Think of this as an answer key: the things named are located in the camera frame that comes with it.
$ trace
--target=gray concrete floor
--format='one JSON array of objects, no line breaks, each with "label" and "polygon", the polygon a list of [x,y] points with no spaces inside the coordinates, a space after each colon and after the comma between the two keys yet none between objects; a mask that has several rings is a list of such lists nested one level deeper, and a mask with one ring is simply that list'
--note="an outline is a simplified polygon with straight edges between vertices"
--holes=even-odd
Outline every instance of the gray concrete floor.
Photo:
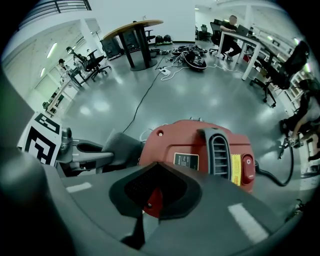
[{"label": "gray concrete floor", "polygon": [[[209,50],[212,43],[197,42]],[[163,45],[166,50],[180,44]],[[163,56],[157,56],[158,62]],[[141,52],[132,54],[133,61],[141,60]],[[244,72],[247,64],[221,60],[205,55],[208,66],[214,64],[231,70]],[[122,132],[131,122],[143,95],[159,71],[156,66],[132,72],[126,56],[110,61],[112,70],[100,74],[96,82],[90,81],[85,91],[79,92],[71,103],[62,123],[72,129],[73,138],[104,144],[114,129]],[[171,65],[162,60],[160,67]],[[284,181],[289,175],[290,155],[284,153],[278,160],[278,147],[283,140],[279,131],[279,120],[287,114],[281,102],[271,108],[269,101],[263,103],[264,92],[257,86],[249,86],[250,79],[241,79],[242,73],[208,67],[203,72],[185,68],[173,79],[161,81],[162,74],[144,98],[135,121],[126,134],[139,139],[148,128],[170,124],[190,117],[223,126],[233,133],[244,134],[251,141],[255,158],[260,167]],[[249,77],[259,77],[252,70]],[[300,177],[299,152],[295,150],[293,180]],[[299,182],[279,187],[266,177],[257,175],[253,195],[265,202],[279,216],[285,218],[295,205],[299,194]]]}]

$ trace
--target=balcony railing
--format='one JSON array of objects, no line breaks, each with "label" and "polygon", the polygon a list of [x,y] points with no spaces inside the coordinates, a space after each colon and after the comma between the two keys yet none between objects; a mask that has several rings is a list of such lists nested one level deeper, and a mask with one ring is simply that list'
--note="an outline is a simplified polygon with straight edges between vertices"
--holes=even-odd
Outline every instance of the balcony railing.
[{"label": "balcony railing", "polygon": [[54,0],[38,3],[26,15],[19,28],[41,18],[73,11],[91,11],[88,0]]}]

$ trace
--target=red emergency stop button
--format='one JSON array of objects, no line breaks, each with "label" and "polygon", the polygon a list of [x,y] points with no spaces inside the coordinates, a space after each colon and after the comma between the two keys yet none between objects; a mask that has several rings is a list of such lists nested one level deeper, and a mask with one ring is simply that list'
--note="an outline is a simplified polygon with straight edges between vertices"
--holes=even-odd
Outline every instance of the red emergency stop button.
[{"label": "red emergency stop button", "polygon": [[242,183],[249,184],[255,179],[255,163],[251,155],[245,154],[242,158]]}]

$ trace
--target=sticker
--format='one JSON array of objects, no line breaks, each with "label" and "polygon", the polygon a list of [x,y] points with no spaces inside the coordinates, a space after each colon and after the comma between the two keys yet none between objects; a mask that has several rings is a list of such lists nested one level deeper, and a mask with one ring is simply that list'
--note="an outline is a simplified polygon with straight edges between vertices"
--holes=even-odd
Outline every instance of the sticker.
[{"label": "sticker", "polygon": [[231,180],[237,186],[241,185],[241,155],[232,154],[231,155],[231,165],[232,165],[232,175]]},{"label": "sticker", "polygon": [[59,123],[36,112],[27,125],[22,150],[39,159],[42,164],[55,166],[61,133]]},{"label": "sticker", "polygon": [[40,113],[34,120],[50,131],[59,134],[60,125],[46,117],[44,114]]},{"label": "sticker", "polygon": [[56,144],[48,140],[32,126],[25,143],[24,151],[38,158],[42,164],[50,165]]},{"label": "sticker", "polygon": [[198,154],[186,154],[186,153],[174,153],[174,164],[178,166],[188,167],[198,170],[199,167],[199,155]]}]

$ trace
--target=round table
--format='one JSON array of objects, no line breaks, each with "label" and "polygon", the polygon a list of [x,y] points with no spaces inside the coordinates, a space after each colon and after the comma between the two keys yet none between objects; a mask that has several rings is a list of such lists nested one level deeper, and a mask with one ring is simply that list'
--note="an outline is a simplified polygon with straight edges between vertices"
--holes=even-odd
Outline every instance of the round table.
[{"label": "round table", "polygon": [[[148,41],[145,33],[145,27],[151,27],[154,25],[159,25],[161,23],[163,23],[163,21],[158,19],[133,22],[111,31],[109,34],[105,35],[103,39],[110,39],[118,35],[122,43],[126,57],[130,63],[131,70],[132,71],[145,70],[157,64],[157,61],[155,59],[151,59],[151,56],[150,56],[149,45],[148,45]],[[136,32],[136,36],[137,36],[142,57],[143,57],[143,62],[134,64],[131,58],[131,55],[123,34],[124,32],[129,30],[135,30]]]}]

